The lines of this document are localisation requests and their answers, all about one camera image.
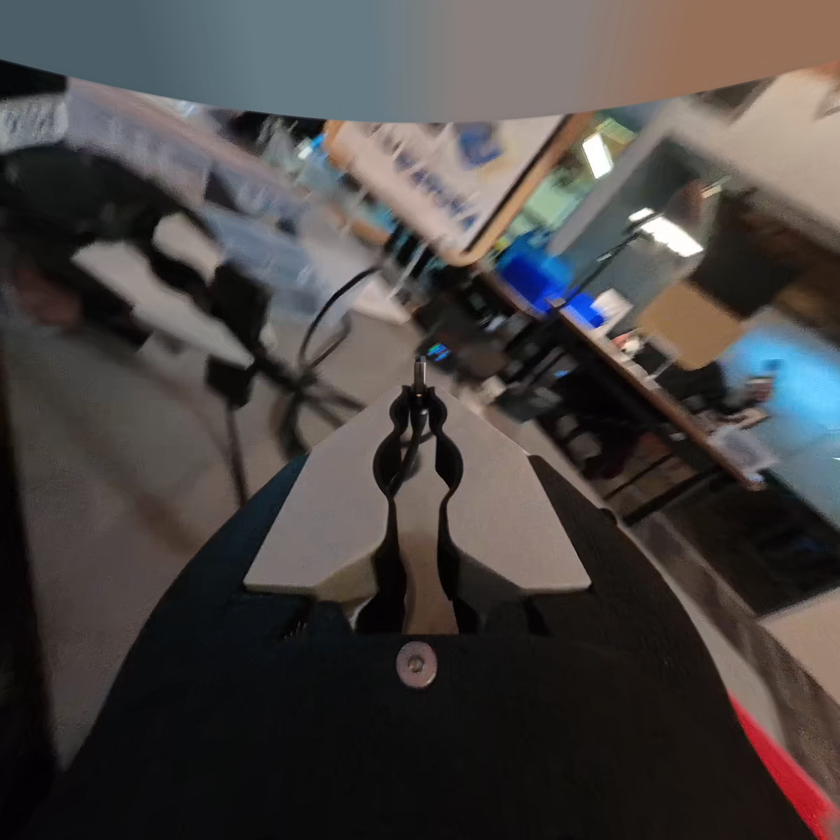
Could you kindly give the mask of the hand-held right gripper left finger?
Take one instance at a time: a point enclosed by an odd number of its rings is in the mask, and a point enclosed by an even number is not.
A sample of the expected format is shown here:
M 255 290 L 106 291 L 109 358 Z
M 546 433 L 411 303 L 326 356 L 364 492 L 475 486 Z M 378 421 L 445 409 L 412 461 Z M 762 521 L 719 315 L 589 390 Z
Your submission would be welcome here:
M 375 559 L 396 517 L 374 460 L 394 429 L 391 406 L 401 393 L 401 386 L 390 387 L 313 447 L 245 575 L 248 591 L 342 606 L 377 600 L 381 628 L 404 628 L 400 550 L 393 559 Z

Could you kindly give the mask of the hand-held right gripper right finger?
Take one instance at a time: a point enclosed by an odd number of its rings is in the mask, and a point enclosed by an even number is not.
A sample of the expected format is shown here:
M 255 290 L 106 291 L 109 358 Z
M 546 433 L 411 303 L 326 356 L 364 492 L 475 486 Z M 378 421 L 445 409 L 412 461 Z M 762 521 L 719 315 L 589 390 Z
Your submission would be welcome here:
M 591 588 L 531 456 L 447 392 L 427 391 L 434 468 L 444 482 L 437 573 L 457 631 L 474 634 L 499 605 Z

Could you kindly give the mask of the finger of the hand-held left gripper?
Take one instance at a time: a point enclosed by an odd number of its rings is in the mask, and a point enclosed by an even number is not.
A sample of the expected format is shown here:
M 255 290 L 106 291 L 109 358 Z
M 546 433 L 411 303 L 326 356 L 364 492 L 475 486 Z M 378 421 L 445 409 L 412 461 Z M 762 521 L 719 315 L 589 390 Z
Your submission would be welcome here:
M 153 243 L 165 256 L 191 267 L 207 283 L 224 263 L 224 250 L 215 237 L 187 213 L 163 216 L 153 233 Z
M 128 302 L 134 317 L 153 331 L 242 370 L 254 363 L 253 354 L 227 326 L 185 293 L 168 287 L 135 247 L 94 243 L 79 249 L 71 262 Z

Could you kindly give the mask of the red plastic bin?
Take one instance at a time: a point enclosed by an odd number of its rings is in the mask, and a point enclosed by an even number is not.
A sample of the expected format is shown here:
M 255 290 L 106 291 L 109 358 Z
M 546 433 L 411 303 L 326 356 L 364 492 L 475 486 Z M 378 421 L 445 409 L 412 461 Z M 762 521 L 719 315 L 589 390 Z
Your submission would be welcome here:
M 728 698 L 753 749 L 815 838 L 838 838 L 839 811 L 833 800 L 731 692 Z

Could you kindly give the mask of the wooden table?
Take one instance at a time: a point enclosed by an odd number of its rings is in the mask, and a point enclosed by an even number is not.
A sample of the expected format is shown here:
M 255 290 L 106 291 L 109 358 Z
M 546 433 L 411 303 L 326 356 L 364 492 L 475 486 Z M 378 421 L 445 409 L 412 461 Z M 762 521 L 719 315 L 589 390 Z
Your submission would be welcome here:
M 711 441 L 711 434 L 698 424 L 697 416 L 658 386 L 637 364 L 631 362 L 609 340 L 597 337 L 593 331 L 568 308 L 541 313 L 519 295 L 490 269 L 474 269 L 473 277 L 480 278 L 506 304 L 520 314 L 530 317 L 539 325 L 547 324 L 558 335 L 561 348 L 583 364 L 592 379 L 633 415 L 647 431 L 653 433 L 668 447 L 668 456 L 643 469 L 611 492 L 614 498 L 624 489 L 651 474 L 670 458 L 686 456 L 695 471 L 656 497 L 646 500 L 639 507 L 623 514 L 629 528 L 660 513 L 667 506 L 686 497 L 701 486 L 716 489 L 737 483 L 741 488 L 758 493 L 770 488 L 763 473 L 743 471 L 728 455 Z

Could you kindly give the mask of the wooden framed sign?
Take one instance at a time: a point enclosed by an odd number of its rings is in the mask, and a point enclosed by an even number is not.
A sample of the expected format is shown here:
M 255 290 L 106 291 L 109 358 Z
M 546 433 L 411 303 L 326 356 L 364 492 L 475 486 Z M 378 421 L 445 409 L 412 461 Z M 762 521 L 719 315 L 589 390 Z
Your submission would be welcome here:
M 484 122 L 330 120 L 330 161 L 451 266 L 484 257 L 593 112 Z

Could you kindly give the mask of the blue plastic basket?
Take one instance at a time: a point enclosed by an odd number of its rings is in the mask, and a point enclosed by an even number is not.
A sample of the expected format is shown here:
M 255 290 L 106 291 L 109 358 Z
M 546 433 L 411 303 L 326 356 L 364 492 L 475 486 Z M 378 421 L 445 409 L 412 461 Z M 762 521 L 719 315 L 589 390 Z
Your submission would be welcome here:
M 497 262 L 496 273 L 540 315 L 564 299 L 574 282 L 565 259 L 529 246 L 507 248 Z

